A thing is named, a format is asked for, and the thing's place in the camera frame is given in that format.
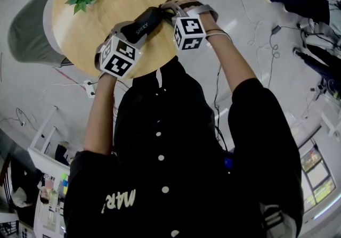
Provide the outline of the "person's left forearm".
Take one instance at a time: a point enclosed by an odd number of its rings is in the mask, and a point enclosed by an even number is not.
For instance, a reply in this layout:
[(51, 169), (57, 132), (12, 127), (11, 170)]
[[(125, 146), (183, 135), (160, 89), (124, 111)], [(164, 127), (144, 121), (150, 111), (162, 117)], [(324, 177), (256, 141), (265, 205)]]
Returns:
[(110, 155), (113, 141), (114, 89), (117, 78), (105, 73), (99, 81), (90, 110), (83, 148)]

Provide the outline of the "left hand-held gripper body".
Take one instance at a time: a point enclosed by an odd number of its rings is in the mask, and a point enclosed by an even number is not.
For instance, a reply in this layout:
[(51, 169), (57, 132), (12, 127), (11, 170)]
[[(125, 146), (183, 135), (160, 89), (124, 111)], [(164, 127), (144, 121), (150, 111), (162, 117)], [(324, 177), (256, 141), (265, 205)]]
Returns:
[(111, 35), (95, 54), (95, 67), (116, 78), (124, 78), (137, 64), (142, 52), (127, 40)]

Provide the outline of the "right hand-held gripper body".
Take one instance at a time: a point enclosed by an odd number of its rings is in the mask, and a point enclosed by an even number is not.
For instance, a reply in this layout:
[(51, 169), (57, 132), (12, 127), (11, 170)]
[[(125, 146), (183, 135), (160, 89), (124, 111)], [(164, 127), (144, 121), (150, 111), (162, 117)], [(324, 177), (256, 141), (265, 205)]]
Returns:
[(177, 18), (174, 26), (174, 43), (178, 51), (196, 50), (206, 38), (206, 32), (201, 22), (200, 15), (209, 12), (217, 21), (217, 12), (208, 4), (199, 1), (183, 3), (182, 17)]

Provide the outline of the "glass window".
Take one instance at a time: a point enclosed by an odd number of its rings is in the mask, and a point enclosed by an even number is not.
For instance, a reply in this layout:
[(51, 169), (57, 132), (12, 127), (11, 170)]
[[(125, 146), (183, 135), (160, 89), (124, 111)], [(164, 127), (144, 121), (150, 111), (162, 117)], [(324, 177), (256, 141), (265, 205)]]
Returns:
[(321, 203), (335, 188), (331, 172), (313, 138), (299, 148), (302, 168), (304, 211)]

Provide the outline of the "person's right forearm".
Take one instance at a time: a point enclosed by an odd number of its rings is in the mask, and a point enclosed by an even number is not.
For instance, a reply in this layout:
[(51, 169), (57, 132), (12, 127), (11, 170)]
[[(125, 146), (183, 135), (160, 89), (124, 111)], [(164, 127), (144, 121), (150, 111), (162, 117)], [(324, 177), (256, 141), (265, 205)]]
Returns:
[(257, 79), (228, 34), (222, 31), (212, 31), (207, 35), (207, 40), (219, 59), (231, 92), (234, 92), (242, 82)]

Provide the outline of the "black zippered case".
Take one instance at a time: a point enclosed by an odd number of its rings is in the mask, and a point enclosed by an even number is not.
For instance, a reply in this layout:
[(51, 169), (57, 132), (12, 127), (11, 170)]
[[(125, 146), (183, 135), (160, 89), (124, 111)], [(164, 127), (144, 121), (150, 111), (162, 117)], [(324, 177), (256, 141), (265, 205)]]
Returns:
[(137, 43), (144, 35), (150, 35), (162, 22), (163, 12), (160, 7), (149, 7), (131, 24), (123, 26), (121, 33), (132, 43)]

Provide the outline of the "white power strip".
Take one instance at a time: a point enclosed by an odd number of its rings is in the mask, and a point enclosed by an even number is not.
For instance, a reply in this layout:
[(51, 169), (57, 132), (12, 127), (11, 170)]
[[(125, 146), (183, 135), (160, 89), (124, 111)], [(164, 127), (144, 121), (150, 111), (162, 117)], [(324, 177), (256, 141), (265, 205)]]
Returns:
[(95, 97), (95, 83), (90, 80), (84, 81), (84, 86), (89, 98), (93, 99)]

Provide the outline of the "white desk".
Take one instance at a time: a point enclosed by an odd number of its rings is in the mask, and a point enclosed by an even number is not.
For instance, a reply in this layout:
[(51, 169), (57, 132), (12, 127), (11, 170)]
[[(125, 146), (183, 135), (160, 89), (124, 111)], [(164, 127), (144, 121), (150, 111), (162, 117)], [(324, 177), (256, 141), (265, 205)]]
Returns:
[[(28, 147), (28, 153), (34, 166), (39, 169), (41, 172), (48, 174), (55, 178), (53, 183), (53, 188), (55, 190), (58, 189), (60, 182), (62, 181), (61, 177), (63, 174), (68, 175), (70, 172), (70, 168), (63, 165), (62, 163), (56, 161), (54, 158), (45, 154), (52, 136), (56, 132), (56, 127), (52, 126), (50, 132), (45, 135), (43, 138), (45, 140), (43, 146), (41, 148), (37, 147), (38, 140), (42, 138), (44, 129), (50, 122), (52, 116), (58, 110), (57, 106), (53, 106), (51, 110), (48, 112), (38, 131), (36, 132), (30, 146)], [(37, 198), (36, 208), (35, 208), (35, 217), (34, 217), (34, 234), (36, 238), (63, 238), (63, 234), (61, 227), (61, 215), (57, 213), (53, 218), (49, 217), (49, 207), (42, 204), (40, 201), (40, 197)]]

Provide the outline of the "person's black buttoned jacket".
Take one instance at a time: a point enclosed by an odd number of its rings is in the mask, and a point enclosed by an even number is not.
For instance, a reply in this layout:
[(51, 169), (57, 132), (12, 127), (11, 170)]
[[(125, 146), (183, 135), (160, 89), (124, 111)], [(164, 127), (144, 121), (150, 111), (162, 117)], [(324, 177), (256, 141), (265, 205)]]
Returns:
[(232, 167), (214, 113), (178, 58), (136, 78), (118, 109), (113, 154), (77, 152), (65, 238), (297, 238), (298, 147), (280, 104), (257, 79), (232, 95)]

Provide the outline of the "grey shell chair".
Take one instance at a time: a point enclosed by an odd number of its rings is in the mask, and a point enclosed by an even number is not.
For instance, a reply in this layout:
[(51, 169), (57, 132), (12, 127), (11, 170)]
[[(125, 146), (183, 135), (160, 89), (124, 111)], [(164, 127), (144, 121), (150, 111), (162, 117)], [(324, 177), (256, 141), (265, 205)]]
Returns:
[(30, 0), (13, 18), (8, 31), (12, 56), (21, 63), (45, 64), (61, 68), (73, 65), (50, 44), (43, 26), (48, 0)]

